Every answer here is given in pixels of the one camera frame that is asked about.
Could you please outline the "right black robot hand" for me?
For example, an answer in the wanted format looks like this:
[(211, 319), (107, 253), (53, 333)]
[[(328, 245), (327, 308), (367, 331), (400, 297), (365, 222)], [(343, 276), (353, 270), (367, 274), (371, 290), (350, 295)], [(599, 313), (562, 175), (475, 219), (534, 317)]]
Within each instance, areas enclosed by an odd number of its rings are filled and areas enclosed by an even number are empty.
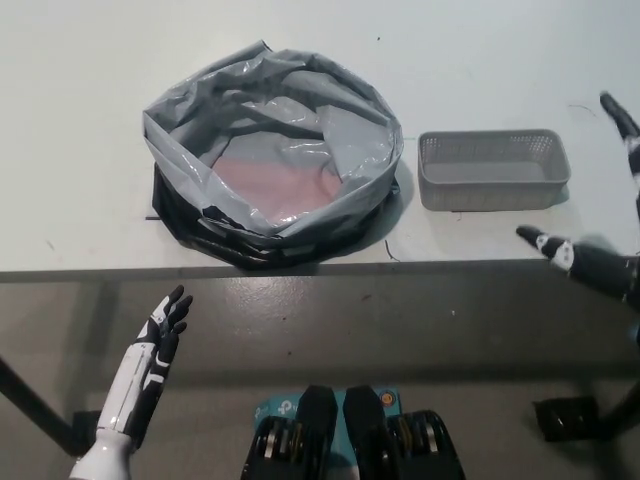
[[(631, 176), (638, 182), (639, 125), (610, 93), (601, 92), (599, 102), (616, 125), (626, 147)], [(549, 235), (530, 225), (518, 226), (516, 234), (569, 278), (639, 309), (638, 257), (625, 257), (584, 241)]]

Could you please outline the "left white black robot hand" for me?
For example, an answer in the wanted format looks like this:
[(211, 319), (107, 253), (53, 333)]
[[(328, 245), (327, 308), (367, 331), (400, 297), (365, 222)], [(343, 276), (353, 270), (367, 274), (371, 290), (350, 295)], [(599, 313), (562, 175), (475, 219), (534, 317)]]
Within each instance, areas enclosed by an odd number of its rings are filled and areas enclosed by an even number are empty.
[(140, 448), (175, 358), (193, 297), (177, 286), (166, 295), (127, 348), (97, 424), (99, 433), (115, 433)]

